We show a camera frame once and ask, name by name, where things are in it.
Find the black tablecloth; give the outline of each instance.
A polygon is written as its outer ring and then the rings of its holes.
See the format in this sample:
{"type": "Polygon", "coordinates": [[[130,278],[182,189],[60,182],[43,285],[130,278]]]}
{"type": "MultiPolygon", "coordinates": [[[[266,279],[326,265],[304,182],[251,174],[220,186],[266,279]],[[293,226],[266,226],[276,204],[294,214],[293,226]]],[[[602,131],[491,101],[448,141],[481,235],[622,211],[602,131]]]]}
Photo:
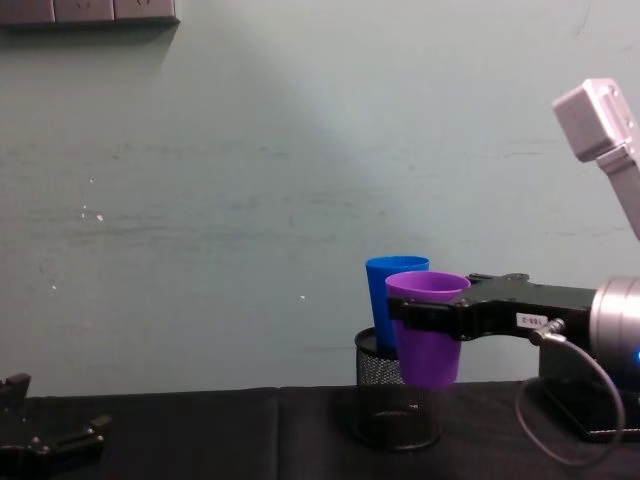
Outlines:
{"type": "MultiPolygon", "coordinates": [[[[283,388],[84,398],[36,398],[29,416],[51,430],[113,417],[103,462],[61,479],[640,479],[640,444],[625,444],[586,471],[563,468],[524,436],[516,383],[458,384],[440,395],[442,438],[414,453],[355,441],[341,419],[350,388],[283,388]]],[[[524,405],[548,444],[568,456],[578,440],[539,402],[524,405]]]]}

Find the purple cup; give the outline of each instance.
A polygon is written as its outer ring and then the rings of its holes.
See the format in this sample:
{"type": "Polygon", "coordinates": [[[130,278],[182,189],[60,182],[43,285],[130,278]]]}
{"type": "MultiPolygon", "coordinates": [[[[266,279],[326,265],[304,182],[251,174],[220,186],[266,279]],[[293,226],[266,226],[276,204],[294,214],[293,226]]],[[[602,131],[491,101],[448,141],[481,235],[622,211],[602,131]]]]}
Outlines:
{"type": "MultiPolygon", "coordinates": [[[[387,295],[415,302],[447,303],[471,282],[444,272],[403,272],[387,278],[387,295]]],[[[440,332],[407,328],[392,319],[400,372],[405,383],[421,388],[443,388],[458,377],[460,342],[440,332]]]]}

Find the blue cup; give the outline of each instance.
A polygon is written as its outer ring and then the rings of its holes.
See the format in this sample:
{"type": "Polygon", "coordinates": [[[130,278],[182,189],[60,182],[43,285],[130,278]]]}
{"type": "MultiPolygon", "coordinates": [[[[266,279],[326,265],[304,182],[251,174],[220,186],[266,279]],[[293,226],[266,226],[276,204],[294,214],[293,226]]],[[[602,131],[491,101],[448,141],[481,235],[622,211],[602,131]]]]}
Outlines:
{"type": "Polygon", "coordinates": [[[385,280],[400,272],[429,270],[429,259],[412,256],[376,257],[367,260],[366,268],[378,345],[395,349],[396,338],[393,333],[392,320],[389,318],[385,280]]]}

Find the wall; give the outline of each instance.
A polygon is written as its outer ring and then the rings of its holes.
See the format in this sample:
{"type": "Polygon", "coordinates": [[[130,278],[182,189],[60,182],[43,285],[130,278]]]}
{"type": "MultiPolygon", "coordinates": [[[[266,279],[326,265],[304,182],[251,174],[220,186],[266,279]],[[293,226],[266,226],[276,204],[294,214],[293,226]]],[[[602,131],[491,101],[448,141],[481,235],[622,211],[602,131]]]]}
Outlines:
{"type": "MultiPolygon", "coordinates": [[[[373,255],[638,273],[550,109],[611,76],[640,114],[637,2],[182,7],[177,30],[0,37],[0,365],[34,393],[353,382],[373,255]]],[[[536,358],[477,341],[460,379],[536,358]]]]}

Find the silver cylinder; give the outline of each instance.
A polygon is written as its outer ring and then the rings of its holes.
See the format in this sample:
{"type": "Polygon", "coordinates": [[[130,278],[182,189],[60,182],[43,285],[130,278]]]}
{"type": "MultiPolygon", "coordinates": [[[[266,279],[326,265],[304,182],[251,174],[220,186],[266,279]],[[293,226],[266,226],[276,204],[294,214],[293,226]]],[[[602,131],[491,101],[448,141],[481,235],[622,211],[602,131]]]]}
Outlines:
{"type": "Polygon", "coordinates": [[[640,389],[640,277],[613,277],[593,299],[593,356],[620,387],[640,389]]]}

